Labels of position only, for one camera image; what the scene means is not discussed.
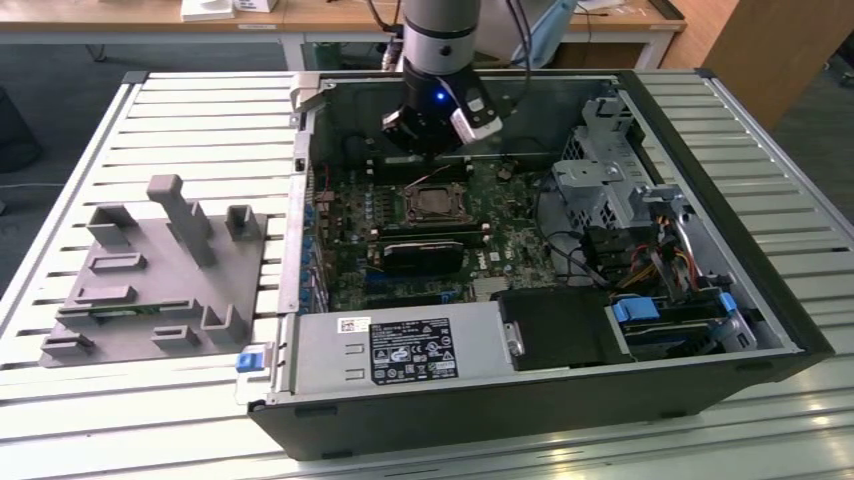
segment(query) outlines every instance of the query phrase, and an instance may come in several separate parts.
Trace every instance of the white sticker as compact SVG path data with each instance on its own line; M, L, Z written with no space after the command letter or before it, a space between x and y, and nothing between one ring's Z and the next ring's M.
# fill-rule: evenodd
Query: white sticker
M370 329L370 317L344 317L337 319L337 333L364 333Z
M265 23L241 23L237 28L240 30L274 30L276 26Z
M436 366L433 368L436 370L445 370L453 367L456 367L456 362L436 362Z

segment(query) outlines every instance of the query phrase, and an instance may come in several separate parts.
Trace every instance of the blue clip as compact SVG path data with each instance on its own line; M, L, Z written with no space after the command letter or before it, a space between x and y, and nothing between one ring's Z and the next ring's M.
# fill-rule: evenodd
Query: blue clip
M613 317L616 317L617 323L623 323L628 320L628 313L619 303L611 306L611 310L613 310Z
M625 320L623 321L652 320L660 317L655 302L649 297L623 298L616 302L616 305L624 312Z
M237 355L234 369L237 373L260 372L264 370L264 352L248 352Z
M723 292L720 294L720 304L725 310L727 316L732 316L732 314L737 311L737 305L735 304L735 299L732 298L732 294L728 292Z

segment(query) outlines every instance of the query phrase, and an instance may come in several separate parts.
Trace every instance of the slotted aluminum table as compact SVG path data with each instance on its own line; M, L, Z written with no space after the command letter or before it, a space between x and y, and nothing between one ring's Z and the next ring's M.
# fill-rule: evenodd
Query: slotted aluminum table
M272 216L254 341L274 338L292 139L288 73L150 74L118 89L0 302L0 477L824 478L854 467L851 226L713 79L640 73L837 355L695 417L329 462L288 459L234 400L233 355L46 370L39 344L93 206L176 173L210 215ZM648 153L671 178L652 147Z

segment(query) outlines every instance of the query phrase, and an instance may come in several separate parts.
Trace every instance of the warning label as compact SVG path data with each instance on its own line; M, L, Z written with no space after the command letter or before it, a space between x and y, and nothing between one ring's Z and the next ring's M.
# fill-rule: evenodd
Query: warning label
M446 318L373 323L370 380L376 385L456 378L456 354Z

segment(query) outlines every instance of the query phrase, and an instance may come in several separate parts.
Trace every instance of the white box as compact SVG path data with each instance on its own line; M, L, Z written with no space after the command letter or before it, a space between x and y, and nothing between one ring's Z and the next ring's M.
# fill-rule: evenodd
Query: white box
M233 0L234 8L242 12L265 12L269 13L272 7L276 6L277 0Z
M184 22L222 18L234 18L233 5L228 0L181 1L181 20Z

